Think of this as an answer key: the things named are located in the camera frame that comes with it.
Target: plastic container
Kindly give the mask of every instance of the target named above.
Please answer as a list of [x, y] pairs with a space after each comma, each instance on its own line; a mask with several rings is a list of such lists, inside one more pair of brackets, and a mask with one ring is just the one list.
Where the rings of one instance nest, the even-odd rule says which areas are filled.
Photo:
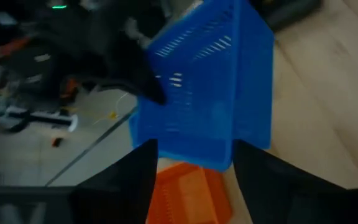
[[231, 217], [220, 173], [181, 163], [157, 174], [148, 224], [225, 224]]
[[207, 0], [147, 49], [168, 103], [140, 98], [134, 145], [226, 170], [232, 140], [270, 147], [273, 34], [246, 0]]

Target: cable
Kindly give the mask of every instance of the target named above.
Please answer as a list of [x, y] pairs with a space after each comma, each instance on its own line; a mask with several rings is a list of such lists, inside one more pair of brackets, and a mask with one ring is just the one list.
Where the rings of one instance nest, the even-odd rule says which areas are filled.
[[63, 110], [68, 110], [69, 112], [71, 113], [78, 113], [78, 114], [83, 114], [85, 115], [86, 117], [88, 118], [92, 118], [92, 119], [96, 119], [96, 121], [92, 124], [92, 125], [95, 125], [96, 123], [106, 119], [105, 116], [103, 116], [102, 118], [100, 118], [100, 116], [96, 116], [96, 113], [90, 113], [89, 111], [85, 111], [83, 109], [79, 109], [79, 108], [72, 108], [72, 107], [69, 107], [69, 106], [63, 106], [61, 107], [60, 109], [63, 109]]
[[127, 95], [128, 95], [128, 93], [123, 94], [123, 95], [116, 101], [116, 107], [115, 107], [116, 110], [115, 110], [115, 111], [112, 111], [112, 112], [110, 112], [109, 115], [104, 116], [104, 117], [98, 119], [98, 120], [95, 121], [92, 125], [95, 125], [95, 124], [99, 123], [100, 121], [102, 121], [102, 120], [104, 120], [104, 119], [112, 119], [112, 120], [117, 119], [117, 118], [120, 116], [120, 113], [119, 113], [119, 110], [118, 110], [118, 104], [119, 104], [119, 102], [120, 102], [125, 96], [127, 96]]
[[119, 104], [119, 102], [120, 102], [125, 96], [127, 96], [127, 95], [128, 95], [128, 93], [125, 93], [125, 94], [122, 95], [122, 96], [117, 100], [117, 102], [116, 102], [116, 113], [117, 113], [118, 116], [119, 116], [118, 104]]

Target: yellow object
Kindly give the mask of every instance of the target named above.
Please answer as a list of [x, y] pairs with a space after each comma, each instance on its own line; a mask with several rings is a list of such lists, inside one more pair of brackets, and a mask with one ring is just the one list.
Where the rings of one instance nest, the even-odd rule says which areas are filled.
[[112, 112], [110, 113], [110, 115], [109, 115], [109, 118], [110, 118], [110, 119], [117, 119], [117, 118], [118, 118], [118, 114], [117, 114], [116, 112], [112, 111]]

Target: white cable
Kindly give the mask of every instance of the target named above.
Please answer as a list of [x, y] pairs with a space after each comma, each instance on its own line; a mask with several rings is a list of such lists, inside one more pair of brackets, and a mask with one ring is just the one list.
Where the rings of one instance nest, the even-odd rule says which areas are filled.
[[116, 102], [116, 114], [117, 114], [117, 116], [119, 116], [118, 104], [119, 104], [119, 102], [120, 102], [125, 96], [127, 96], [127, 95], [128, 95], [128, 93], [125, 93], [125, 94], [122, 95], [122, 96], [117, 100], [117, 102]]
[[[117, 114], [117, 117], [119, 117], [119, 110], [118, 110], [118, 104], [119, 104], [119, 102], [125, 97], [125, 96], [127, 96], [128, 95], [128, 93], [125, 93], [125, 94], [123, 94], [117, 101], [116, 101], [116, 114]], [[101, 119], [99, 119], [99, 120], [97, 120], [96, 122], [94, 122], [92, 125], [95, 125], [95, 124], [97, 124], [97, 123], [99, 123], [100, 121], [102, 121], [102, 120], [104, 120], [104, 119], [106, 119], [106, 118], [101, 118]]]

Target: black object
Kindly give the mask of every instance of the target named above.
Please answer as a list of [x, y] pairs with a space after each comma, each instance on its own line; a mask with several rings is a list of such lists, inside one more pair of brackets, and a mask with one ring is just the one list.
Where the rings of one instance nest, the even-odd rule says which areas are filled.
[[273, 31], [279, 31], [320, 8], [323, 0], [250, 0]]
[[358, 223], [358, 190], [320, 179], [240, 140], [233, 163], [255, 224]]
[[157, 141], [76, 187], [0, 187], [0, 221], [145, 223], [157, 172]]
[[18, 124], [14, 125], [13, 127], [5, 129], [3, 132], [9, 134], [16, 134], [25, 130], [30, 125], [30, 121], [31, 121], [30, 115], [31, 115], [30, 110], [21, 113], [21, 121]]
[[0, 11], [17, 24], [0, 24], [0, 46], [13, 38], [31, 36], [29, 43], [0, 60], [11, 83], [20, 83], [14, 94], [33, 110], [58, 108], [61, 84], [70, 76], [92, 82], [103, 90], [120, 88], [156, 103], [166, 102], [158, 80], [138, 45], [123, 32], [128, 18], [139, 20], [139, 29], [153, 37], [165, 24], [155, 0], [106, 0], [87, 11], [80, 1], [65, 1], [52, 9], [44, 0], [15, 0]]
[[41, 112], [31, 113], [30, 111], [8, 112], [6, 116], [7, 118], [23, 119], [26, 120], [27, 123], [38, 122], [38, 123], [47, 123], [55, 126], [64, 126], [64, 127], [69, 127], [73, 122], [72, 118], [69, 116], [61, 116], [61, 115], [41, 113]]

